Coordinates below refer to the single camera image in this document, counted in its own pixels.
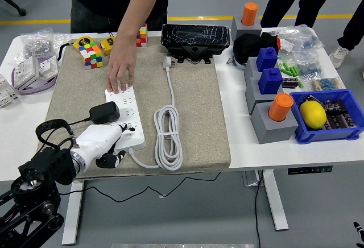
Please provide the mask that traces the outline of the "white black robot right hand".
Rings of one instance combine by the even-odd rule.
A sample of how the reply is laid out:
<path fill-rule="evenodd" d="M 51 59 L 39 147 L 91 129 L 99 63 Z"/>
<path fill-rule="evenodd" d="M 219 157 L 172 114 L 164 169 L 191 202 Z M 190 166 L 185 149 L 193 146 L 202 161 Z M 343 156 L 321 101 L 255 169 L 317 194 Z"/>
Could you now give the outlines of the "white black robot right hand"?
<path fill-rule="evenodd" d="M 364 244 L 363 244 L 364 243 L 364 230 L 363 230 L 362 226 L 356 221 L 353 222 L 353 226 L 355 227 L 355 229 L 356 229 L 357 233 L 359 234 L 361 241 L 362 241 L 361 243 L 356 243 L 356 246 L 359 248 L 364 248 Z"/>

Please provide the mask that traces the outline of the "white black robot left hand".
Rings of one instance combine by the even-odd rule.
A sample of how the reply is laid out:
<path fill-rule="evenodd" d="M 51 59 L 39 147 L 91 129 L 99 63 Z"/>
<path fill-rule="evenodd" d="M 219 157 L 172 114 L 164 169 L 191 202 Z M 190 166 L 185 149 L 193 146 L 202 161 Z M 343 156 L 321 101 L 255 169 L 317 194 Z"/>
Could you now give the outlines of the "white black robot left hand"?
<path fill-rule="evenodd" d="M 126 123 L 120 125 L 90 125 L 71 148 L 71 157 L 78 175 L 87 171 L 92 161 L 100 168 L 115 168 L 125 151 L 115 152 L 115 144 L 126 130 L 135 129 Z"/>

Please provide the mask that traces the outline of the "person's left hand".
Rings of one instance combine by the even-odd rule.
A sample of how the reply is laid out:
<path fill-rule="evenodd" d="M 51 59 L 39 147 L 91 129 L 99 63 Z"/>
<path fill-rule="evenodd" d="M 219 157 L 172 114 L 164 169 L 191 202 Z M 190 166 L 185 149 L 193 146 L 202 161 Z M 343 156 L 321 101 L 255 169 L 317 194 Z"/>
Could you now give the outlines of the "person's left hand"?
<path fill-rule="evenodd" d="M 107 91 L 115 94 L 133 86 L 137 47 L 135 36 L 124 36 L 117 33 L 110 53 L 107 71 Z"/>

